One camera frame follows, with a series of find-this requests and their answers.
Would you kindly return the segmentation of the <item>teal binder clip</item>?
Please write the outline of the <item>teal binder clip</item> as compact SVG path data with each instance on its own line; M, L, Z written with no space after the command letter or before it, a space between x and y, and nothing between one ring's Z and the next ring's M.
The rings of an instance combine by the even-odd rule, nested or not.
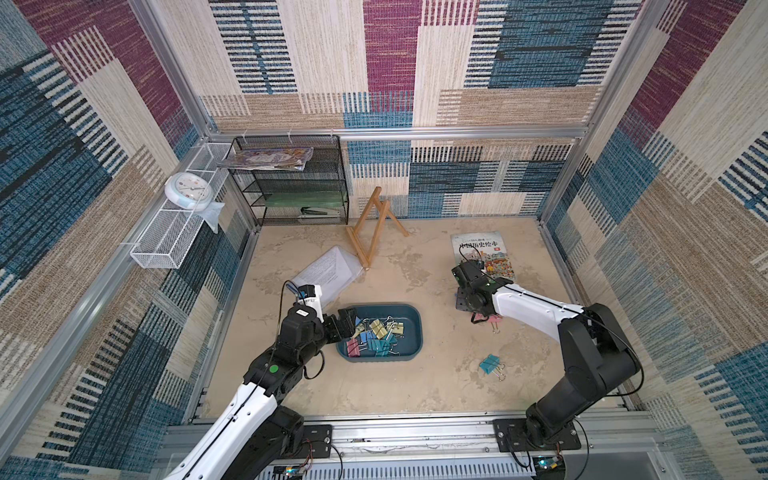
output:
M391 351L391 343L387 340L371 339L366 347L375 357L386 357Z
M486 375L495 375L499 381L504 381L506 379L505 365L498 356L489 354L480 362L479 368Z

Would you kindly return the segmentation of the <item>teal binder clip front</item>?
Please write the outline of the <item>teal binder clip front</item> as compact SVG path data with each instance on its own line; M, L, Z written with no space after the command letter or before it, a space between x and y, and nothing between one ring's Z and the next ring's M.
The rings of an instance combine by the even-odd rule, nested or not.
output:
M505 365L498 356L489 354L480 362L479 368L486 375L495 375L499 381L504 381L506 379Z

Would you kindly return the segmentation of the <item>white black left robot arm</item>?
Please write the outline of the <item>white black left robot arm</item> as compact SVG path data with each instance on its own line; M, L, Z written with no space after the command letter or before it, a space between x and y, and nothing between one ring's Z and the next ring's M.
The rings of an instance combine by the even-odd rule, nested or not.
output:
M298 301L280 323L273 346L249 366L229 406L169 479L255 479L273 461L300 449L304 417L282 405L307 363L324 346L351 339L357 312L322 312L318 300Z

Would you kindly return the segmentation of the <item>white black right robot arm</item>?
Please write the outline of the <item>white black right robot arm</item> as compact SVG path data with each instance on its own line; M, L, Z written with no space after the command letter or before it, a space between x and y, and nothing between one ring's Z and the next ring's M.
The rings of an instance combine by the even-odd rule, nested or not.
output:
M479 261L465 260L452 269L458 301L479 316L509 317L558 341L563 377L526 410L504 434L512 451L552 448L573 429L574 419L610 395L634 375L641 361L610 308L558 302L532 293L513 281L490 277Z

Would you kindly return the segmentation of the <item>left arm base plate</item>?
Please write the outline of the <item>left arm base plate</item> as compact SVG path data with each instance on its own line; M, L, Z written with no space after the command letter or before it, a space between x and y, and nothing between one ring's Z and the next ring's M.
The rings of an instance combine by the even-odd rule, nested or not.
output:
M331 424L305 425L299 447L290 457L306 459L328 459L332 455L333 426Z

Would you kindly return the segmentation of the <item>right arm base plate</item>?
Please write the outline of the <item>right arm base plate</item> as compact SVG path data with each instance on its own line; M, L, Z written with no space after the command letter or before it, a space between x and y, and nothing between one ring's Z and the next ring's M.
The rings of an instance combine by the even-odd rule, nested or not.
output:
M582 448L573 422L545 440L534 440L526 430L523 418L502 418L492 421L500 452L576 451Z

